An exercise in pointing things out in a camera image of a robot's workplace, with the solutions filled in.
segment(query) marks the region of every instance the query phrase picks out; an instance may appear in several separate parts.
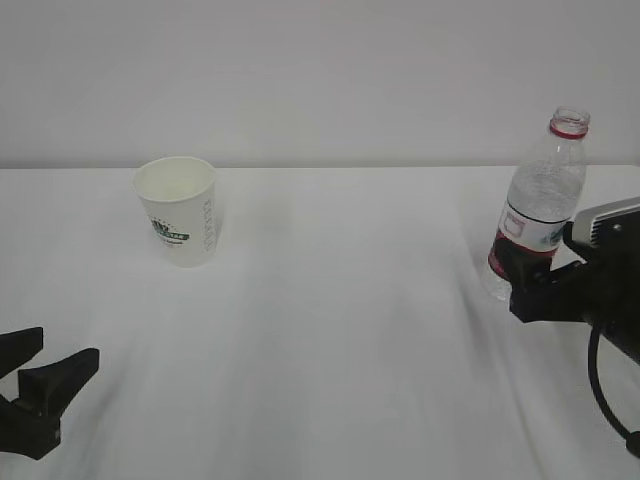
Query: red ring on bottle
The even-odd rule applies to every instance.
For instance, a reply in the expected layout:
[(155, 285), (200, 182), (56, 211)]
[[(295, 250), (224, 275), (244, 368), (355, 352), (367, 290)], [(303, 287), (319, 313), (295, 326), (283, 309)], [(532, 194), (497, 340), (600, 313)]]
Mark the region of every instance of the red ring on bottle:
[(587, 136), (587, 132), (588, 130), (585, 130), (582, 133), (567, 133), (567, 132), (562, 132), (560, 130), (558, 130), (556, 127), (553, 126), (553, 122), (549, 123), (549, 131), (551, 133), (553, 133), (554, 135), (560, 137), (560, 138), (566, 138), (567, 140), (580, 140), (581, 138), (584, 138)]

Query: white tablecloth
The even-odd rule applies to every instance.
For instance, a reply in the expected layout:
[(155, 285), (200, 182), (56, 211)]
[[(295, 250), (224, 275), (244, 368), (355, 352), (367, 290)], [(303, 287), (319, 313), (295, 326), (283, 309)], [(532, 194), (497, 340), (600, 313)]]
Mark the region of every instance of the white tablecloth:
[[(0, 478), (638, 478), (588, 327), (523, 325), (479, 283), (512, 173), (222, 170), (216, 256), (183, 270), (131, 170), (0, 171), (0, 332), (45, 327), (28, 366), (102, 352), (62, 445)], [(640, 170), (590, 167), (581, 207), (637, 195)], [(640, 427), (640, 368), (607, 342), (600, 365)]]

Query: red bottle label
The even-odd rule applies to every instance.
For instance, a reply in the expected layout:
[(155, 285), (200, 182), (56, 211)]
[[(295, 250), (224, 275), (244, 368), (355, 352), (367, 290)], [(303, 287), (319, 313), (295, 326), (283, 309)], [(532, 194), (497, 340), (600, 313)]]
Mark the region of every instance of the red bottle label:
[(530, 218), (513, 208), (507, 201), (500, 216), (498, 232), (489, 253), (489, 265), (500, 277), (508, 280), (495, 253), (496, 241), (506, 238), (513, 248), (532, 257), (548, 259), (555, 255), (562, 239), (562, 230), (567, 220), (543, 222)]

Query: paper cup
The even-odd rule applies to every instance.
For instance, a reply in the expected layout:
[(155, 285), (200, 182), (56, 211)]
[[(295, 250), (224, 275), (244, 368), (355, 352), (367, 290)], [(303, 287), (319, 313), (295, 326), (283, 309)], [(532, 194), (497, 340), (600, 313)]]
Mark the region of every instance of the paper cup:
[(168, 259), (180, 267), (202, 265), (215, 250), (215, 177), (204, 160), (168, 157), (144, 165), (133, 179)]

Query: clear plastic bottle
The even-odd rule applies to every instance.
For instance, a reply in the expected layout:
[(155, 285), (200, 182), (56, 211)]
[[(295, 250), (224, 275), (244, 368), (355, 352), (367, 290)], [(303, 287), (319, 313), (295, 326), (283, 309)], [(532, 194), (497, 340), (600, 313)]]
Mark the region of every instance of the clear plastic bottle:
[[(589, 129), (589, 114), (568, 107), (556, 110), (545, 137), (524, 157), (509, 188), (496, 240), (548, 261), (555, 255), (562, 228), (573, 216), (587, 167), (582, 139)], [(511, 292), (494, 247), (482, 272), (485, 289), (506, 300)]]

